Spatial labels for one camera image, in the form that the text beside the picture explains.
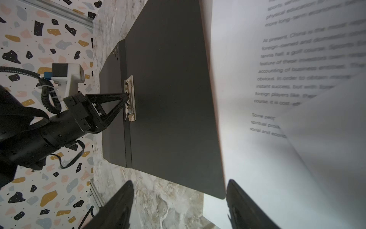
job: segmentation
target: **white paper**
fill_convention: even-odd
[[[366,75],[276,118],[276,123],[354,228],[366,225]]]
[[[360,72],[366,52],[362,45],[365,4],[346,0],[212,3],[210,70],[225,180],[234,179],[283,229],[350,228],[274,118]],[[205,195],[203,215],[208,220],[221,229],[231,228],[228,214],[226,200]]]

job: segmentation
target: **patterned wallpaper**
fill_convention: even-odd
[[[95,18],[99,8],[102,6],[102,0],[51,0],[66,8],[69,8],[79,14]]]
[[[79,91],[91,93],[93,40],[88,29],[19,1],[2,1],[0,31],[0,66],[42,74],[51,70],[52,62],[78,63],[85,71]],[[0,84],[24,106],[46,111],[37,82],[25,75],[0,73]],[[85,152],[67,169],[60,169],[55,156],[47,157],[41,171],[18,167],[15,180],[0,190],[0,229],[78,228],[90,207],[89,180],[93,176],[93,136],[80,140],[86,145]],[[66,165],[80,150],[74,145],[55,153]]]

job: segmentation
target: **blue connector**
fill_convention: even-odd
[[[44,77],[45,77],[45,79],[50,80],[52,78],[52,72],[45,71],[44,72]]]

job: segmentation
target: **black wire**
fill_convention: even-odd
[[[57,154],[51,154],[51,155],[53,155],[53,156],[56,156],[58,159],[59,159],[59,161],[60,161],[60,167],[62,168],[62,169],[66,169],[66,168],[69,168],[70,166],[72,166],[78,159],[79,159],[79,157],[81,157],[81,155],[83,155],[83,153],[84,153],[84,150],[85,150],[85,145],[84,145],[84,143],[82,142],[82,141],[80,141],[80,140],[76,140],[76,142],[77,143],[79,143],[79,145],[81,146],[81,148],[83,148],[82,149],[82,151],[80,151],[75,157],[74,157],[74,159],[72,160],[72,161],[70,161],[66,166],[63,166],[62,164],[61,164],[61,157],[59,156],[59,155],[57,155]]]
[[[81,226],[83,225],[84,221],[86,220],[86,218],[88,217],[89,213],[91,213],[91,216],[94,218],[94,215],[93,215],[93,208],[94,206],[92,205],[90,208],[89,208],[89,211],[86,213],[86,215],[84,216],[83,218],[83,221],[81,221],[81,224],[79,225],[78,229],[81,228]]]
[[[58,114],[58,113],[61,112],[61,109],[62,109],[61,103],[60,103],[59,99],[57,98],[56,92],[53,90],[53,84],[49,80],[47,80],[45,78],[42,78],[36,72],[28,71],[28,70],[25,70],[25,69],[20,69],[20,68],[17,68],[17,67],[4,67],[4,66],[1,66],[0,67],[0,72],[8,72],[8,73],[28,75],[28,76],[31,76],[33,78],[38,79],[41,86],[48,85],[48,86],[43,86],[42,87],[42,93],[41,93],[42,104],[49,112],[51,112],[53,114]],[[52,97],[52,101],[53,101],[54,106],[51,104],[51,102],[49,100],[50,95]]]

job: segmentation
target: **marble tabletop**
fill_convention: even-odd
[[[124,39],[147,0],[105,0],[93,20],[93,93],[100,92],[105,60]],[[94,183],[105,201],[127,181],[134,184],[131,228],[217,228],[204,217],[203,194],[193,189],[103,159],[101,133],[94,136]]]

